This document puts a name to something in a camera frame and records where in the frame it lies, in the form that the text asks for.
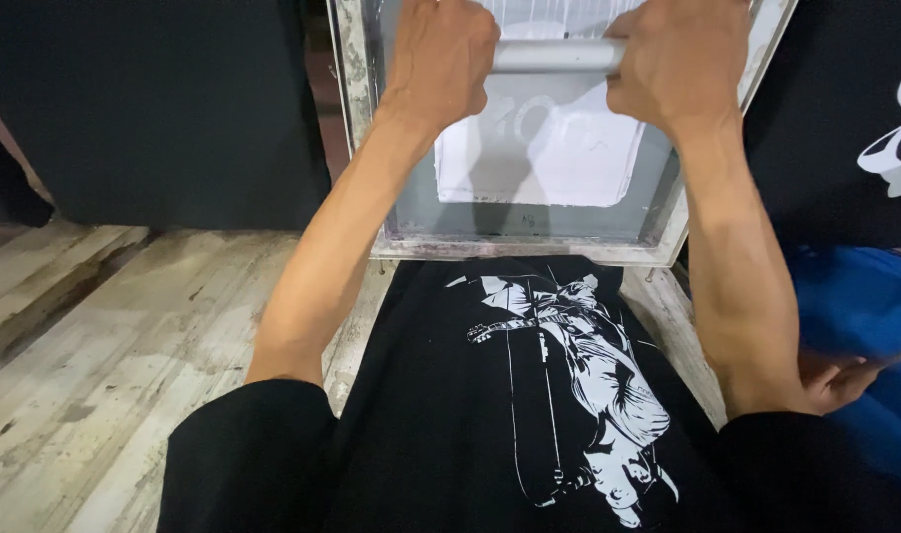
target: black fabric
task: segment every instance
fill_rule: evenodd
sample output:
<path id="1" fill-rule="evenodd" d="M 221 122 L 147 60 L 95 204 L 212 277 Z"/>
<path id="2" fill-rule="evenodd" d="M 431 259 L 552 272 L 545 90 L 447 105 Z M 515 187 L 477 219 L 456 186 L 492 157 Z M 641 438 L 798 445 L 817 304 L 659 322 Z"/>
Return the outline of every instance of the black fabric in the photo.
<path id="1" fill-rule="evenodd" d="M 0 116 L 72 221 L 304 228 L 331 185 L 301 15 L 0 0 Z"/>
<path id="2" fill-rule="evenodd" d="M 901 196 L 883 178 L 901 167 L 858 163 L 901 126 L 900 85 L 901 0 L 799 2 L 744 132 L 780 240 L 901 248 Z"/>
<path id="3" fill-rule="evenodd" d="M 403 263 L 340 420 L 299 381 L 202 407 L 171 436 L 159 531 L 901 527 L 901 491 L 827 421 L 717 435 L 617 296 L 621 273 Z"/>
<path id="4" fill-rule="evenodd" d="M 41 227 L 49 222 L 53 207 L 26 181 L 26 173 L 0 142 L 0 224 Z"/>

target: squeegee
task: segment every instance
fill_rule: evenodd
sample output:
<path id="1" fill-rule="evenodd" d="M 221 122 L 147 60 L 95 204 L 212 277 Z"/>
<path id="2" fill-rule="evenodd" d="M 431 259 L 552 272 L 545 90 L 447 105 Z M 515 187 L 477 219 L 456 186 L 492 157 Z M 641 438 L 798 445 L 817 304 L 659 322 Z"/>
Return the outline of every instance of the squeegee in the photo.
<path id="1" fill-rule="evenodd" d="M 625 55 L 618 39 L 538 39 L 497 42 L 493 74 L 600 72 L 614 74 Z"/>

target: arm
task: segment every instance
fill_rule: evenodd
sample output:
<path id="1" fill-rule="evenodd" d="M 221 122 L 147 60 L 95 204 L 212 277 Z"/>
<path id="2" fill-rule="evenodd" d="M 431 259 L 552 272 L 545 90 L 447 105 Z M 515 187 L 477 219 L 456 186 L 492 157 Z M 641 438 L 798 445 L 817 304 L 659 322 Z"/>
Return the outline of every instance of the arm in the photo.
<path id="1" fill-rule="evenodd" d="M 729 418 L 813 413 L 797 368 L 795 294 L 743 151 L 737 85 L 748 8 L 648 0 L 609 30 L 630 39 L 610 79 L 611 110 L 656 125 L 681 156 L 697 332 Z"/>
<path id="2" fill-rule="evenodd" d="M 499 37 L 479 4 L 405 0 L 388 89 L 273 289 L 246 382 L 322 385 L 323 351 L 355 304 L 378 228 L 437 135 L 483 110 Z"/>

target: metal frame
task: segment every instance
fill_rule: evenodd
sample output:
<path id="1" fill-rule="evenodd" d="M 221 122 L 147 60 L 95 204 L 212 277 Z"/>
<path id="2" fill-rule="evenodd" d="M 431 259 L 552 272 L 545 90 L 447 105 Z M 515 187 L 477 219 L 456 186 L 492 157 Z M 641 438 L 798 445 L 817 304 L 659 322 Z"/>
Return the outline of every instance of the metal frame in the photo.
<path id="1" fill-rule="evenodd" d="M 364 0 L 327 0 L 336 37 L 336 69 L 341 90 L 349 150 L 358 146 L 372 120 L 377 94 L 366 49 Z M 746 112 L 763 79 L 798 0 L 754 0 L 750 51 L 738 92 Z M 525 255 L 584 255 L 596 263 L 619 266 L 670 267 L 687 237 L 687 197 L 681 176 L 660 210 L 658 227 L 639 243 L 607 244 L 592 238 L 486 236 L 464 239 L 433 235 L 427 238 L 388 238 L 385 226 L 372 248 L 376 259 L 463 260 L 471 257 Z"/>

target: forearm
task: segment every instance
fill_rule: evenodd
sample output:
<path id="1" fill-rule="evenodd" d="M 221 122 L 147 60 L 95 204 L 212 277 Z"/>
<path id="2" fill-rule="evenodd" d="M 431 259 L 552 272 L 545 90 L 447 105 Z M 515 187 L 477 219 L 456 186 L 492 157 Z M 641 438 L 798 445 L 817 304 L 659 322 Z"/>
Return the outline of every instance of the forearm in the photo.
<path id="1" fill-rule="evenodd" d="M 382 110 L 315 214 L 267 303 L 247 382 L 322 384 L 322 354 L 358 296 L 378 228 L 433 144 Z"/>
<path id="2" fill-rule="evenodd" d="M 795 293 L 747 167 L 740 116 L 678 144 L 698 337 L 728 416 L 805 411 Z"/>

